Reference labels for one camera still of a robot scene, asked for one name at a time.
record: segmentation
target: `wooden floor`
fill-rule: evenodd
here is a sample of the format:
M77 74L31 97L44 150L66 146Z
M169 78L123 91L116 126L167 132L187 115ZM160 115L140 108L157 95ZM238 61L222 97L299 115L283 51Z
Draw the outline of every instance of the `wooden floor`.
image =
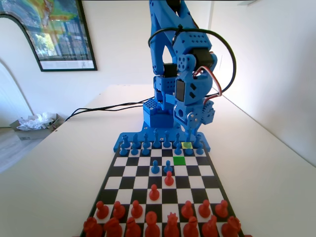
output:
M22 159L42 140L21 141L12 128L0 128L0 173Z

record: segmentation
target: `plastic bag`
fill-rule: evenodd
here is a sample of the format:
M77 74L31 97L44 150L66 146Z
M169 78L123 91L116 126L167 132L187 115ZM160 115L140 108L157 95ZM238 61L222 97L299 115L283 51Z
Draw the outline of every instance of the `plastic bag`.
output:
M21 118L17 129L22 131L46 129L56 120L56 116L56 114L44 112L42 115L29 116L28 119Z

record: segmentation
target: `green highlighted square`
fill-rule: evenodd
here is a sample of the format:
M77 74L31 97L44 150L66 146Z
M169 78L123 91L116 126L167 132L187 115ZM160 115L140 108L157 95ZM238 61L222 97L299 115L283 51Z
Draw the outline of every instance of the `green highlighted square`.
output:
M184 157L173 157L173 164L174 165L186 165L186 161Z

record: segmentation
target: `white table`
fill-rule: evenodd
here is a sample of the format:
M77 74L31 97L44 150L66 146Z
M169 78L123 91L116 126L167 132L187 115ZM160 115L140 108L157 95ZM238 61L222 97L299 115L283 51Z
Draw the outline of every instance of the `white table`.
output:
M137 102L152 85L109 86L88 108ZM316 169L224 97L202 126L211 158L245 234L315 236ZM142 108L71 118L0 174L1 237L79 236L124 131Z

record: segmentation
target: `white wall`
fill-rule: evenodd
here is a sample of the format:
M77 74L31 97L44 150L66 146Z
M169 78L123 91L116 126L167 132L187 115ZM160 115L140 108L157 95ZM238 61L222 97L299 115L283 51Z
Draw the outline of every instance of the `white wall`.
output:
M0 18L0 60L18 82L34 113L67 117L109 84L150 84L152 63L148 1L83 1L98 66L95 72L41 72L22 31ZM209 18L209 2L190 1L197 24Z
M236 81L224 95L316 165L316 1L238 3L216 1L213 8L211 30L237 58ZM223 56L217 77L227 83L230 57L218 41L212 43Z

